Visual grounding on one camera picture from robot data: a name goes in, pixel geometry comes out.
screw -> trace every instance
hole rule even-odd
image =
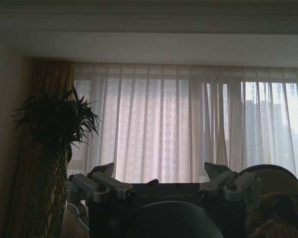
[[[237,190],[237,185],[236,185],[235,183],[233,183],[233,182],[229,182],[229,183],[227,184],[227,188],[228,188],[229,190],[235,191],[235,190]]]
[[[202,199],[207,199],[209,197],[209,192],[207,190],[200,190],[198,195]]]
[[[104,183],[98,183],[97,186],[96,186],[97,190],[100,191],[100,192],[103,192],[106,190],[106,184]]]
[[[131,190],[128,194],[127,194],[127,198],[128,199],[134,199],[137,196],[136,191]]]

beige drape curtain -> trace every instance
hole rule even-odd
[[[73,62],[37,61],[29,88],[29,95],[36,96],[41,89],[61,91],[70,89],[74,80]],[[31,139],[23,138],[17,155],[15,185],[6,227],[6,238],[22,238],[29,204],[32,181],[39,173],[40,147]]]

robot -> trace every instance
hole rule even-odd
[[[113,163],[97,166],[87,176],[69,177],[67,208],[90,238],[244,237],[260,178],[223,165],[204,167],[209,182],[131,184],[111,177]]]

curtain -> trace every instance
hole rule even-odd
[[[29,88],[29,95],[36,96],[41,89],[54,92],[63,88],[70,89],[74,80],[74,63],[37,61],[35,63]],[[41,150],[30,137],[24,137],[18,153],[18,168],[13,190],[13,198],[8,218],[5,237],[24,237],[25,220],[32,181],[37,173]]]
[[[212,162],[298,178],[298,68],[86,63],[75,86],[102,123],[69,174],[115,162],[125,182],[202,182]]]

wall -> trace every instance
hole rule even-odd
[[[16,167],[17,135],[10,116],[25,100],[31,71],[31,58],[17,55],[0,42],[0,237],[7,220]]]

